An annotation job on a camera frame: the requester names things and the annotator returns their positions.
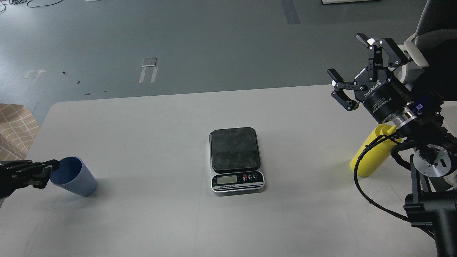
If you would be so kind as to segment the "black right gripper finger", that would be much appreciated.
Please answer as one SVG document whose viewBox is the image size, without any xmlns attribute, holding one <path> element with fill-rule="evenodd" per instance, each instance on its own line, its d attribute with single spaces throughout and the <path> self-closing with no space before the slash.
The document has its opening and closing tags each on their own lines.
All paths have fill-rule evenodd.
<svg viewBox="0 0 457 257">
<path fill-rule="evenodd" d="M 368 80 L 375 82 L 381 70 L 395 70 L 409 62 L 403 50 L 391 38 L 370 39 L 365 34 L 356 34 L 356 39 L 368 49 Z"/>
<path fill-rule="evenodd" d="M 333 91 L 331 96 L 348 112 L 358 109 L 360 101 L 351 99 L 345 91 L 364 92 L 367 90 L 367 86 L 344 81 L 335 69 L 327 69 L 327 74 L 332 79 Z"/>
</svg>

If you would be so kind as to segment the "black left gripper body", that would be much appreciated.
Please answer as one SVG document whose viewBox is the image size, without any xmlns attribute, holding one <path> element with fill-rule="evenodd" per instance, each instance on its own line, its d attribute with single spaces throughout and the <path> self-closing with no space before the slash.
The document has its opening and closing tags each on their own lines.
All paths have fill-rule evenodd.
<svg viewBox="0 0 457 257">
<path fill-rule="evenodd" d="M 18 183 L 12 177 L 12 172 L 7 168 L 16 164 L 16 161 L 1 161 L 0 165 L 0 198 L 10 197 L 17 189 Z"/>
</svg>

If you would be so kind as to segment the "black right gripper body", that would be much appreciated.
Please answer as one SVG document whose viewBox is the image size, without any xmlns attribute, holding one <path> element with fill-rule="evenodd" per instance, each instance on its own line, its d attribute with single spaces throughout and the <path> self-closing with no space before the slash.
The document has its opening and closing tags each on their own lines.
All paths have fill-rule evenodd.
<svg viewBox="0 0 457 257">
<path fill-rule="evenodd" d="M 379 124 L 391 121 L 391 115 L 400 112 L 414 101 L 412 93 L 388 68 L 378 69 L 377 79 L 372 80 L 367 69 L 364 69 L 354 81 L 358 86 L 366 86 L 366 90 L 355 92 L 355 98 L 362 102 Z"/>
</svg>

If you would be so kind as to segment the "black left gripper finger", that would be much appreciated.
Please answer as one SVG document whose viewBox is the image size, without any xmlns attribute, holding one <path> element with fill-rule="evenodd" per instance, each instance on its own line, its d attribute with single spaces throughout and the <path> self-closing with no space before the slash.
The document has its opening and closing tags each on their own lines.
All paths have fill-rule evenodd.
<svg viewBox="0 0 457 257">
<path fill-rule="evenodd" d="M 13 189 L 33 186 L 44 189 L 53 171 L 59 169 L 60 161 L 52 159 L 46 162 L 31 160 L 7 161 L 7 181 Z"/>
</svg>

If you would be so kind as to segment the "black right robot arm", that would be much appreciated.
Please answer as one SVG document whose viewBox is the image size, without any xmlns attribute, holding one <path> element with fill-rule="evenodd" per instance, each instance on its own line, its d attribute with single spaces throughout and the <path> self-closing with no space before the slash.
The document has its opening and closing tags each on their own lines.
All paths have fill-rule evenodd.
<svg viewBox="0 0 457 257">
<path fill-rule="evenodd" d="M 335 69 L 333 98 L 346 111 L 363 104 L 378 122 L 392 122 L 396 130 L 375 136 L 356 159 L 355 185 L 373 206 L 410 223 L 432 237 L 437 256 L 456 256 L 456 189 L 433 192 L 432 178 L 456 171 L 456 137 L 443 126 L 441 106 L 456 100 L 455 73 L 442 58 L 431 63 L 412 42 L 398 45 L 391 38 L 356 38 L 368 49 L 367 67 L 353 82 L 346 82 Z M 390 156 L 411 173 L 412 193 L 405 198 L 406 216 L 380 206 L 361 189 L 357 174 L 363 157 L 383 142 L 394 146 Z"/>
</svg>

